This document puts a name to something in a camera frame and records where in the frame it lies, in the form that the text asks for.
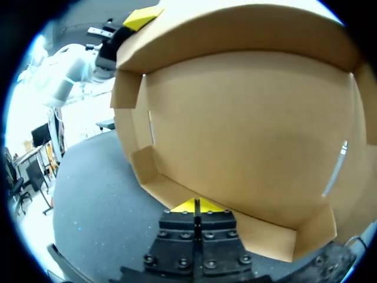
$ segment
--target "cardboard flap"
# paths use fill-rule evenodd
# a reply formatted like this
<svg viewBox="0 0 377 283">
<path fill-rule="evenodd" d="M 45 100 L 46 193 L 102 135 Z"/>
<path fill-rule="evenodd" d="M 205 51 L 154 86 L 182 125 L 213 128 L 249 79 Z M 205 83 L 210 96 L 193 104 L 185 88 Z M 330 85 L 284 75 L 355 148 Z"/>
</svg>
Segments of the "cardboard flap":
<svg viewBox="0 0 377 283">
<path fill-rule="evenodd" d="M 334 213 L 325 205 L 298 230 L 293 259 L 307 255 L 332 241 L 336 237 Z"/>
<path fill-rule="evenodd" d="M 134 169 L 139 184 L 147 183 L 158 175 L 157 166 L 153 156 L 153 147 L 151 146 L 147 146 L 131 153 L 130 163 Z"/>
<path fill-rule="evenodd" d="M 114 116 L 115 128 L 117 129 L 123 152 L 127 158 L 130 153 L 135 152 L 138 149 L 131 110 L 114 109 Z"/>
<path fill-rule="evenodd" d="M 161 174 L 292 229 L 325 204 L 352 128 L 351 74 L 287 53 L 228 52 L 150 74 L 147 87 Z"/>
<path fill-rule="evenodd" d="M 363 101 L 366 139 L 369 144 L 377 145 L 377 81 L 371 67 L 361 63 L 354 71 L 361 99 Z"/>
<path fill-rule="evenodd" d="M 187 59 L 243 50 L 300 54 L 345 71 L 359 61 L 344 27 L 309 11 L 234 1 L 192 6 L 167 5 L 157 19 L 123 43 L 118 68 L 148 74 Z"/>
<path fill-rule="evenodd" d="M 135 108 L 143 74 L 117 70 L 111 95 L 111 108 Z"/>
</svg>

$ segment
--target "chair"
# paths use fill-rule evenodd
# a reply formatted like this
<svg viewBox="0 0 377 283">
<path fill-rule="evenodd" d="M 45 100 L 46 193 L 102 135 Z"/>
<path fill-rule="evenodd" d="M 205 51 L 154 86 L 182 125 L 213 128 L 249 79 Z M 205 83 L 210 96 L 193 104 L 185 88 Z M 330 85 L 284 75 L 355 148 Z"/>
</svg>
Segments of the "chair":
<svg viewBox="0 0 377 283">
<path fill-rule="evenodd" d="M 53 207 L 49 205 L 48 201 L 46 200 L 45 195 L 43 194 L 43 192 L 41 190 L 43 183 L 45 183 L 46 187 L 47 187 L 47 193 L 49 192 L 47 182 L 46 182 L 46 180 L 43 176 L 43 173 L 41 171 L 41 168 L 39 167 L 39 163 L 38 163 L 37 160 L 34 160 L 30 163 L 30 165 L 26 168 L 26 173 L 28 174 L 30 184 L 33 187 L 33 190 L 36 191 L 36 192 L 40 191 L 41 195 L 43 196 L 43 198 L 45 199 L 45 201 L 48 205 L 48 209 L 43 211 L 43 214 L 46 215 L 46 212 L 51 210 Z"/>
<path fill-rule="evenodd" d="M 22 213 L 26 215 L 26 212 L 22 207 L 22 205 L 24 204 L 24 200 L 30 199 L 31 202 L 33 200 L 29 192 L 23 192 L 21 190 L 21 188 L 24 185 L 24 178 L 20 177 L 19 179 L 17 179 L 16 169 L 13 167 L 13 164 L 8 159 L 6 159 L 5 161 L 5 166 L 6 171 L 8 173 L 7 177 L 10 180 L 10 182 L 8 180 L 5 181 L 5 185 L 9 190 L 9 197 L 16 199 L 17 204 L 19 203 L 21 206 Z"/>
</svg>

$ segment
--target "screw head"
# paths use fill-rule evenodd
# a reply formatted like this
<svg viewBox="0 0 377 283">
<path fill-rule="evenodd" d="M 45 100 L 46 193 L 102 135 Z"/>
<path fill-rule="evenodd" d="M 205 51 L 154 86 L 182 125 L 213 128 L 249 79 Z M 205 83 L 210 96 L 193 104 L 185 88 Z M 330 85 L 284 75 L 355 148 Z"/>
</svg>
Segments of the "screw head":
<svg viewBox="0 0 377 283">
<path fill-rule="evenodd" d="M 186 258 L 180 258 L 178 260 L 178 267 L 180 269 L 187 269 L 190 266 L 190 262 Z"/>
<path fill-rule="evenodd" d="M 207 239 L 207 240 L 211 240 L 214 238 L 214 233 L 212 232 L 206 232 L 204 233 L 204 237 Z"/>
<path fill-rule="evenodd" d="M 227 233 L 227 236 L 228 236 L 228 238 L 234 238 L 234 237 L 237 236 L 237 232 L 236 231 L 229 231 Z"/>
<path fill-rule="evenodd" d="M 160 230 L 160 231 L 158 232 L 158 236 L 161 237 L 161 238 L 166 238 L 167 235 L 168 235 L 168 233 L 167 233 L 166 231 L 162 231 L 162 230 Z"/>
<path fill-rule="evenodd" d="M 251 264 L 252 257 L 249 254 L 244 254 L 240 256 L 239 261 L 241 262 L 241 264 Z"/>
<path fill-rule="evenodd" d="M 333 274 L 335 271 L 335 266 L 331 265 L 326 269 L 326 277 L 329 277 Z"/>
<path fill-rule="evenodd" d="M 144 255 L 144 263 L 147 265 L 152 265 L 156 259 L 151 254 Z"/>
<path fill-rule="evenodd" d="M 323 265 L 324 262 L 325 262 L 325 260 L 324 260 L 320 255 L 317 256 L 316 259 L 315 259 L 315 264 L 316 264 L 317 266 L 321 266 L 321 265 Z"/>
<path fill-rule="evenodd" d="M 191 238 L 191 233 L 183 232 L 183 233 L 180 234 L 180 237 L 182 239 L 190 239 Z"/>
<path fill-rule="evenodd" d="M 215 269 L 217 267 L 216 260 L 211 258 L 204 262 L 204 267 L 208 269 Z"/>
</svg>

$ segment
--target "yellow object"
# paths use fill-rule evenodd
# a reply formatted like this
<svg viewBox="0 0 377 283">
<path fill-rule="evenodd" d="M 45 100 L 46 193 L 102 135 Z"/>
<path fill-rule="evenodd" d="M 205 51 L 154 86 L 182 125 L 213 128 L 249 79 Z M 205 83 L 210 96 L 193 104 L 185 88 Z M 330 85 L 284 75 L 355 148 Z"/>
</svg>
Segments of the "yellow object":
<svg viewBox="0 0 377 283">
<path fill-rule="evenodd" d="M 208 200 L 199 198 L 200 199 L 200 212 L 206 213 L 208 211 L 212 212 L 222 212 L 224 209 L 219 208 L 218 206 L 210 203 Z"/>
<path fill-rule="evenodd" d="M 191 198 L 188 201 L 178 205 L 176 208 L 173 208 L 171 212 L 192 212 L 195 213 L 195 198 Z"/>
<path fill-rule="evenodd" d="M 159 6 L 135 10 L 130 16 L 128 16 L 127 19 L 125 19 L 123 25 L 127 28 L 133 29 L 134 31 L 138 31 L 151 20 L 157 18 L 163 11 L 164 8 Z"/>
</svg>

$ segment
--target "cable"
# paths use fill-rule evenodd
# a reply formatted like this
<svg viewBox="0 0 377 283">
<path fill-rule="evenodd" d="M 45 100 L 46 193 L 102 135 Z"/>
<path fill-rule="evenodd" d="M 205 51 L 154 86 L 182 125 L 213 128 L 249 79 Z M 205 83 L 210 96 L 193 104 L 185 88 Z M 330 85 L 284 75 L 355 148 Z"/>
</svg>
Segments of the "cable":
<svg viewBox="0 0 377 283">
<path fill-rule="evenodd" d="M 360 236 L 353 236 L 353 237 L 351 237 L 350 240 L 348 240 L 347 243 L 345 243 L 344 245 L 346 246 L 352 240 L 359 240 L 360 243 L 363 245 L 365 251 L 368 250 L 368 246 L 366 245 L 366 243 L 364 242 L 364 240 Z"/>
<path fill-rule="evenodd" d="M 53 108 L 52 110 L 54 111 L 55 117 L 58 119 L 58 121 L 60 121 L 60 122 L 63 123 L 63 120 L 61 120 L 61 119 L 58 117 L 57 109 L 56 109 L 56 108 Z"/>
</svg>

